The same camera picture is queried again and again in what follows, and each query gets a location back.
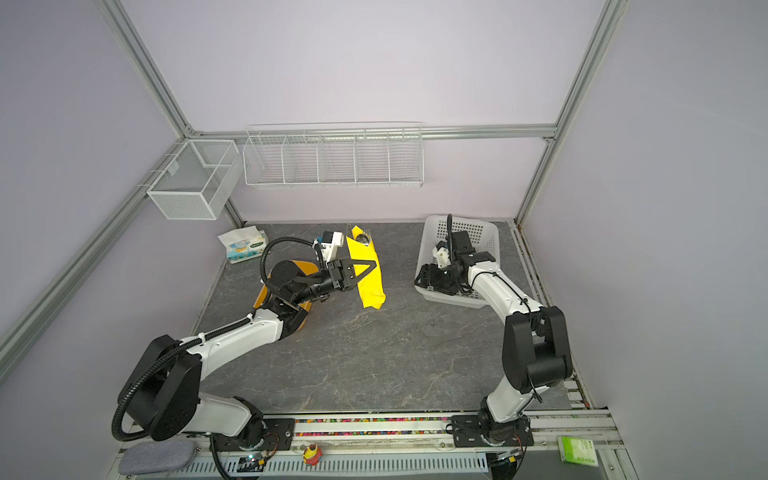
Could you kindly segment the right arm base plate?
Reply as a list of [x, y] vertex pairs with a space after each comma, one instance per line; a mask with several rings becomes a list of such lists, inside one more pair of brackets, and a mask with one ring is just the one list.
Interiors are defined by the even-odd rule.
[[455, 415], [447, 424], [455, 447], [529, 447], [534, 445], [530, 419], [522, 416], [506, 423], [481, 418], [477, 413]]

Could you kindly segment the white perforated plastic basket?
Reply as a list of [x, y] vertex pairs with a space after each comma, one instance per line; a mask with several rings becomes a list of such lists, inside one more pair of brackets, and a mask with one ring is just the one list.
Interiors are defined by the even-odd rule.
[[432, 215], [421, 239], [414, 286], [426, 300], [468, 308], [488, 302], [469, 289], [469, 268], [500, 260], [498, 228], [486, 221]]

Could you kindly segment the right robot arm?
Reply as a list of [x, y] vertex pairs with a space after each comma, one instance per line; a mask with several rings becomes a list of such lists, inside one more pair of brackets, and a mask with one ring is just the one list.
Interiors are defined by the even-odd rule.
[[417, 287], [450, 296], [476, 293], [503, 321], [503, 378], [481, 402], [478, 416], [487, 436], [509, 430], [532, 400], [573, 373], [564, 312], [525, 294], [493, 255], [472, 245], [466, 231], [447, 225], [432, 256], [416, 274]]

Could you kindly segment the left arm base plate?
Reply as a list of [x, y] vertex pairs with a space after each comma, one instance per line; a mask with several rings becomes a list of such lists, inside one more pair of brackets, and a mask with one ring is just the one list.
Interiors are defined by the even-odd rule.
[[295, 426], [295, 418], [266, 418], [260, 425], [247, 426], [236, 437], [213, 434], [212, 440], [220, 452], [287, 451], [291, 448]]

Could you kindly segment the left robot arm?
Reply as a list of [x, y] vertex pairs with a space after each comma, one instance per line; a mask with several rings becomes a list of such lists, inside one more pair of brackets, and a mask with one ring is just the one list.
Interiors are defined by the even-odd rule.
[[181, 433], [224, 438], [254, 450], [267, 434], [264, 415], [248, 400], [202, 391], [201, 383], [233, 360], [296, 333], [313, 302], [348, 291], [376, 272], [375, 260], [332, 260], [324, 266], [284, 260], [262, 273], [263, 288], [243, 318], [184, 339], [155, 338], [117, 398], [111, 434], [121, 442], [170, 439]]

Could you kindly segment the yellow paper napkin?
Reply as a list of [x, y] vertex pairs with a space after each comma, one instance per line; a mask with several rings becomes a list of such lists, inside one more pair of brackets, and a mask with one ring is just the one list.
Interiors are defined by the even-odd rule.
[[357, 284], [362, 306], [380, 309], [386, 301], [378, 254], [371, 234], [359, 226], [351, 229], [346, 238], [349, 254], [355, 261], [372, 261], [375, 265], [356, 264], [355, 274], [361, 277]]

